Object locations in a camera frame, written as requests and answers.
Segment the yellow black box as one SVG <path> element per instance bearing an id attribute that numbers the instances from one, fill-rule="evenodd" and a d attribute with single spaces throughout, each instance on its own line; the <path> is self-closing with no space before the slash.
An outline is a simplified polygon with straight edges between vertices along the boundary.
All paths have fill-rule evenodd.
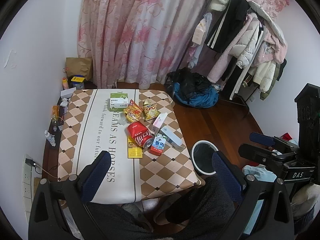
<path id="1" fill-rule="evenodd" d="M 75 89 L 84 89 L 85 84 L 84 84 L 85 78 L 82 75 L 73 75 L 69 79 L 69 84 L 71 88 Z"/>

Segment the cream fleece jacket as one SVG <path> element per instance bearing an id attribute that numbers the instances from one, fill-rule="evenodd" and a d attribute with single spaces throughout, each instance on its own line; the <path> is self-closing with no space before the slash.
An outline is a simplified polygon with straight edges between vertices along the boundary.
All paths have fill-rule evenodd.
<path id="1" fill-rule="evenodd" d="M 276 62 L 274 60 L 264 62 L 257 66 L 257 70 L 253 76 L 253 82 L 259 85 L 261 92 L 265 93 L 269 90 L 275 70 Z"/>

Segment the yellow card packet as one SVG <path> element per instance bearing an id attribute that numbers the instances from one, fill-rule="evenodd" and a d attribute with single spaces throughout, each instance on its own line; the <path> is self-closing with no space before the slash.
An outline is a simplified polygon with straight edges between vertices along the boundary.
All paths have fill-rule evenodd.
<path id="1" fill-rule="evenodd" d="M 127 138 L 127 157 L 130 159 L 141 159 L 143 157 L 142 148 L 130 136 Z"/>

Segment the orange fries snack bag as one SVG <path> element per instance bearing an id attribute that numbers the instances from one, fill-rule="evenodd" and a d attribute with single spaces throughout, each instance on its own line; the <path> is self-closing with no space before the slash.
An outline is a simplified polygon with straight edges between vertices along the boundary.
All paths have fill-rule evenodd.
<path id="1" fill-rule="evenodd" d="M 130 100 L 129 105 L 123 110 L 123 113 L 129 122 L 139 121 L 142 112 L 143 109 L 139 107 L 133 100 Z"/>

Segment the black clothes rack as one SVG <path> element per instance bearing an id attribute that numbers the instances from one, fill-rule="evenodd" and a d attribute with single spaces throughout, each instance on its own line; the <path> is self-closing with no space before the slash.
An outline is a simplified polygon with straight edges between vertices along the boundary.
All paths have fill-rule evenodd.
<path id="1" fill-rule="evenodd" d="M 204 9 L 202 11 L 203 16 L 201 18 L 201 20 L 206 20 L 207 33 L 205 39 L 201 45 L 195 45 L 191 39 L 189 47 L 183 54 L 183 59 L 186 60 L 187 65 L 185 67 L 189 68 L 192 73 L 199 73 L 212 83 L 212 86 L 219 94 L 219 99 L 247 108 L 247 101 L 240 96 L 238 92 L 253 59 L 251 59 L 248 67 L 241 69 L 236 65 L 237 58 L 229 55 L 229 51 L 238 42 L 253 19 L 249 14 L 256 14 L 256 12 L 249 5 L 249 10 L 242 29 L 222 53 L 215 52 L 205 44 L 208 34 L 211 32 L 211 29 L 217 20 L 223 15 L 223 11 L 227 8 L 228 2 L 229 0 L 205 1 Z M 257 42 L 253 58 L 255 57 L 256 51 L 261 45 L 261 39 L 264 36 L 263 25 L 261 30 L 262 32 Z"/>

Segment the yellow panda snack bag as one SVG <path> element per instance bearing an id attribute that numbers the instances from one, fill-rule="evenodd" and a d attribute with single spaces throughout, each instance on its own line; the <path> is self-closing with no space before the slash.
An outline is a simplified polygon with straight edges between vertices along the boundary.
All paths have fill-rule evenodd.
<path id="1" fill-rule="evenodd" d="M 152 120 L 160 115 L 156 105 L 153 104 L 152 100 L 149 98 L 147 98 L 143 103 L 143 111 L 145 115 L 145 121 Z"/>

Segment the pink white long box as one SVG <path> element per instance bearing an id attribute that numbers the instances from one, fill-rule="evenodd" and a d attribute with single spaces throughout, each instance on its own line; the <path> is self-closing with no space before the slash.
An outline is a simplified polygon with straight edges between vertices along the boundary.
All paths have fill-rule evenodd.
<path id="1" fill-rule="evenodd" d="M 167 118 L 167 116 L 168 116 L 167 113 L 160 113 L 157 116 L 157 118 L 155 119 L 155 121 L 152 123 L 150 130 L 153 133 L 158 133 L 160 131 L 162 125 L 164 124 L 164 121 Z"/>

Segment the green white tissue box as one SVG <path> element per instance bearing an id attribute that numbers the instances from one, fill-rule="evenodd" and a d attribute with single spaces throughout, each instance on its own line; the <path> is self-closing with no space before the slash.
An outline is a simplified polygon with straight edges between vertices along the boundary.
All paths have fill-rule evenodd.
<path id="1" fill-rule="evenodd" d="M 110 111 L 122 112 L 129 105 L 127 93 L 110 94 Z"/>

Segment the red cola can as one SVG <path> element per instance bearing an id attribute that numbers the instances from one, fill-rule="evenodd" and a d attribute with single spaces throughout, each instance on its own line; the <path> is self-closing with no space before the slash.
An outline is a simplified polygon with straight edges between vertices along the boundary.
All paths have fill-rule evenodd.
<path id="1" fill-rule="evenodd" d="M 149 148 L 153 143 L 153 135 L 150 130 L 140 121 L 133 122 L 127 127 L 131 138 L 141 148 Z"/>

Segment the blue white milk carton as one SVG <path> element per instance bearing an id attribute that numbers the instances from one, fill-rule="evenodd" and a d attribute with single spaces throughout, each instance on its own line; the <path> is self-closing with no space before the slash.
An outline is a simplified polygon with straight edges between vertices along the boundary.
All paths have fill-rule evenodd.
<path id="1" fill-rule="evenodd" d="M 160 156 L 163 153 L 165 142 L 167 137 L 158 133 L 156 134 L 151 147 L 149 148 L 149 153 Z"/>

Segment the brown paper bag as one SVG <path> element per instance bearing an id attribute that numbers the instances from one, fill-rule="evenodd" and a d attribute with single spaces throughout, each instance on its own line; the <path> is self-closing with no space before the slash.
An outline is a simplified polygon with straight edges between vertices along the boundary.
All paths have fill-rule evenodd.
<path id="1" fill-rule="evenodd" d="M 65 71 L 67 77 L 82 75 L 86 81 L 93 77 L 93 60 L 91 57 L 67 57 Z"/>

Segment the white wall power strip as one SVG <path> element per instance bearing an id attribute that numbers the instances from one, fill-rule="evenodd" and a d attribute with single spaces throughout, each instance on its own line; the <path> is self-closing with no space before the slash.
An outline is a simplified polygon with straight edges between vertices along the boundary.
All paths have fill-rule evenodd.
<path id="1" fill-rule="evenodd" d="M 23 193 L 24 213 L 25 213 L 27 222 L 29 222 L 31 207 L 33 203 L 33 178 L 32 178 L 33 166 L 26 163 L 27 159 L 31 160 L 31 157 L 26 154 L 24 156 L 23 171 L 22 171 L 22 193 Z"/>

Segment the white puffer jacket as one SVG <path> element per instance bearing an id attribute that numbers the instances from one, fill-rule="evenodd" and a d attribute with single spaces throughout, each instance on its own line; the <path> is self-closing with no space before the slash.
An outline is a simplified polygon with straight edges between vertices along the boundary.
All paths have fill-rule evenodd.
<path id="1" fill-rule="evenodd" d="M 241 69 L 249 66 L 262 32 L 262 24 L 255 13 L 249 14 L 253 19 L 238 42 L 229 51 L 229 55 L 237 58 L 236 65 Z"/>

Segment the blue and black clothes pile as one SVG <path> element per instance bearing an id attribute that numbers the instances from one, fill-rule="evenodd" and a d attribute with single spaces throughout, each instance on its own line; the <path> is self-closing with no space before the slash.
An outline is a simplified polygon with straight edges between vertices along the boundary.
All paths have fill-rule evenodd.
<path id="1" fill-rule="evenodd" d="M 169 95 L 182 105 L 193 108 L 213 107 L 219 94 L 212 83 L 189 68 L 181 68 L 167 74 L 165 87 Z"/>

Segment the black charger plug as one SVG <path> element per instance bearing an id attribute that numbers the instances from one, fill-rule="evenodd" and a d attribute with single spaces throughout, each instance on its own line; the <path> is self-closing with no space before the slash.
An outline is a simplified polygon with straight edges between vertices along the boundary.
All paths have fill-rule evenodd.
<path id="1" fill-rule="evenodd" d="M 31 167 L 36 167 L 36 163 L 32 159 L 26 158 L 25 163 Z"/>

